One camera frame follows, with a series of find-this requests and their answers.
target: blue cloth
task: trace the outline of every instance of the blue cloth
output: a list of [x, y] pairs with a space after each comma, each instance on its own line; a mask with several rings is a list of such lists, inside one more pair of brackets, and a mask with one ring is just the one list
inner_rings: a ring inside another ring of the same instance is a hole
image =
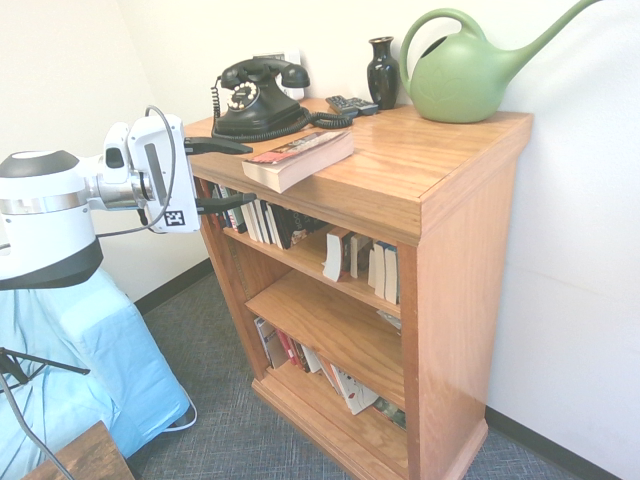
[[[102, 270], [74, 287], [0, 292], [0, 347], [91, 370], [46, 367], [12, 390], [54, 452], [102, 420], [128, 457], [189, 407], [140, 313]], [[28, 375], [39, 366], [20, 364]], [[0, 394], [0, 479], [20, 479], [42, 461]]]

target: wooden shelf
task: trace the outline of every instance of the wooden shelf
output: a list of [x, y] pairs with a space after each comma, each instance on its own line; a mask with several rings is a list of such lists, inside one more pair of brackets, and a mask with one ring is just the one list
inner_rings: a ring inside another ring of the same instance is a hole
[[352, 415], [321, 374], [287, 362], [253, 388], [263, 400], [357, 478], [408, 478], [407, 434], [372, 407]]
[[327, 232], [331, 230], [331, 226], [326, 226], [297, 245], [292, 246], [288, 250], [282, 250], [276, 245], [268, 245], [266, 243], [254, 242], [248, 233], [238, 233], [232, 228], [223, 229], [225, 235], [244, 243], [268, 255], [269, 257], [284, 263], [306, 275], [309, 275], [322, 283], [329, 285], [347, 295], [356, 298], [367, 305], [371, 305], [380, 310], [384, 310], [391, 315], [400, 318], [400, 305], [394, 305], [383, 298], [376, 296], [373, 288], [367, 283], [367, 278], [352, 278], [347, 276], [339, 282], [325, 277], [322, 274], [324, 262], [327, 258]]
[[401, 338], [370, 306], [296, 270], [246, 306], [405, 409]]

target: watering can spout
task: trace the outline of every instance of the watering can spout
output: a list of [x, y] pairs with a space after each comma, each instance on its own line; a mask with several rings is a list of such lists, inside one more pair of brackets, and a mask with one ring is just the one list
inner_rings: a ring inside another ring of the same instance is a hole
[[522, 47], [517, 50], [511, 50], [508, 52], [512, 57], [512, 61], [506, 63], [505, 77], [511, 80], [516, 74], [535, 57], [540, 50], [542, 50], [560, 31], [567, 26], [567, 24], [573, 20], [580, 12], [590, 5], [602, 0], [580, 0], [573, 7], [571, 7], [562, 17], [551, 25], [542, 35], [531, 42], [526, 47]]

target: rotary dial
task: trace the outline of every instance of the rotary dial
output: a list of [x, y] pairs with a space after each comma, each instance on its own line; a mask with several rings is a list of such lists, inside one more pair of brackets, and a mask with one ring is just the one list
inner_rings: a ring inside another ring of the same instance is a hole
[[231, 94], [231, 98], [227, 102], [230, 110], [244, 110], [245, 108], [250, 107], [253, 102], [258, 99], [260, 95], [260, 89], [252, 82], [244, 82], [240, 85], [237, 85], [233, 89], [233, 93]]

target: watering can handle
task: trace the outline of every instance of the watering can handle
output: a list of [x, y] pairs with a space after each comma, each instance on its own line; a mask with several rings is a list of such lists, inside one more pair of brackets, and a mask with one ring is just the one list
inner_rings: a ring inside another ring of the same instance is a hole
[[418, 32], [420, 27], [422, 27], [428, 21], [436, 18], [452, 18], [453, 20], [457, 20], [462, 25], [460, 33], [478, 37], [481, 39], [485, 38], [484, 32], [480, 28], [480, 25], [478, 25], [478, 23], [473, 18], [471, 18], [466, 13], [461, 12], [460, 10], [456, 10], [453, 8], [439, 8], [420, 17], [413, 25], [411, 25], [411, 28], [407, 32], [407, 35], [404, 37], [402, 47], [400, 48], [400, 79], [402, 80], [402, 85], [404, 85], [407, 93], [411, 92], [411, 81], [409, 80], [409, 69], [407, 68], [409, 45], [411, 45], [411, 41], [413, 40], [413, 37]]

